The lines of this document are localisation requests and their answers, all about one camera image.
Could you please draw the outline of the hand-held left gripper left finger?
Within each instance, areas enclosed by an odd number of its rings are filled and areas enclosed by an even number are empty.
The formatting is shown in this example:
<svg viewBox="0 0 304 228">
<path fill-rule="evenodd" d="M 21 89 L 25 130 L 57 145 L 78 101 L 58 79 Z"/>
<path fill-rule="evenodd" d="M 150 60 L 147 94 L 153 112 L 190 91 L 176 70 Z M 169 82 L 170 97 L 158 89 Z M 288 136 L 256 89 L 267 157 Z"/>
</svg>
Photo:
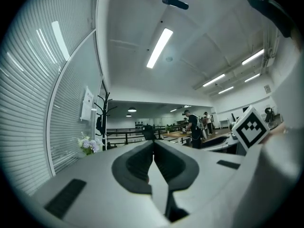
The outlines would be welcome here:
<svg viewBox="0 0 304 228">
<path fill-rule="evenodd" d="M 154 142 L 148 141 L 117 157 L 112 164 L 112 174 L 127 191 L 152 194 L 148 172 L 153 161 Z"/>
</svg>

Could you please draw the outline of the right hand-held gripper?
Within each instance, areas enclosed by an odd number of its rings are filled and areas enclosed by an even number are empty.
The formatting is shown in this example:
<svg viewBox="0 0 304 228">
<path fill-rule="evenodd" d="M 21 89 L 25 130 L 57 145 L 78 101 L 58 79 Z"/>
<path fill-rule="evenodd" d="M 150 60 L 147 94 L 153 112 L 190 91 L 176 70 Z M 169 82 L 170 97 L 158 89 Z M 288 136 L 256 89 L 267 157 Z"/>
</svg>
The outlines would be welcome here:
<svg viewBox="0 0 304 228">
<path fill-rule="evenodd" d="M 270 132 L 268 125 L 252 105 L 235 122 L 230 123 L 229 129 L 230 133 L 203 142 L 201 149 L 245 155 L 249 148 L 259 144 Z"/>
</svg>

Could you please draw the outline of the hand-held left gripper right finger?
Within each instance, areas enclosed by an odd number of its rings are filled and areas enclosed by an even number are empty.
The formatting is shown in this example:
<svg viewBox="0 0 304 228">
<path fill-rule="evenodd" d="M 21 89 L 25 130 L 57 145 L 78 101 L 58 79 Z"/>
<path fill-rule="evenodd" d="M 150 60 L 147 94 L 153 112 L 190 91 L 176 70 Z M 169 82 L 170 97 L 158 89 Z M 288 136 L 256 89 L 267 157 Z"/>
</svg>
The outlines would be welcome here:
<svg viewBox="0 0 304 228">
<path fill-rule="evenodd" d="M 154 141 L 154 162 L 169 190 L 189 188 L 199 174 L 199 165 L 191 157 L 174 147 L 160 141 Z"/>
</svg>

